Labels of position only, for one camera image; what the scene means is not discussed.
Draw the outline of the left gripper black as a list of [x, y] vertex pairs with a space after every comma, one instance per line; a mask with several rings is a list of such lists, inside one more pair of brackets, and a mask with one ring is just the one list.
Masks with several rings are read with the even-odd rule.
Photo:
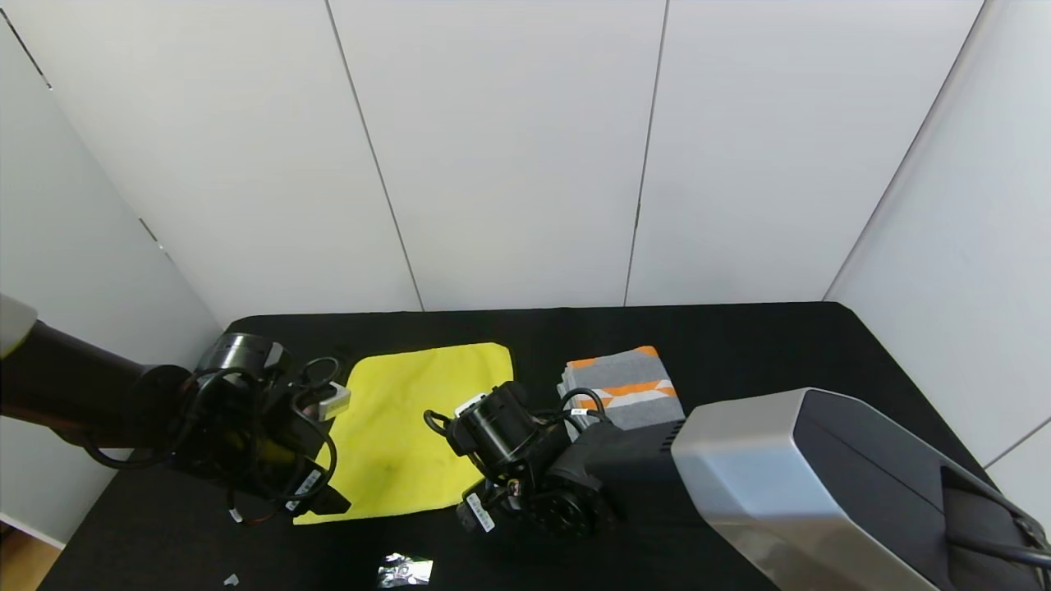
[[304, 454], [259, 454], [259, 496], [279, 512], [347, 513], [352, 502], [328, 478], [329, 470]]

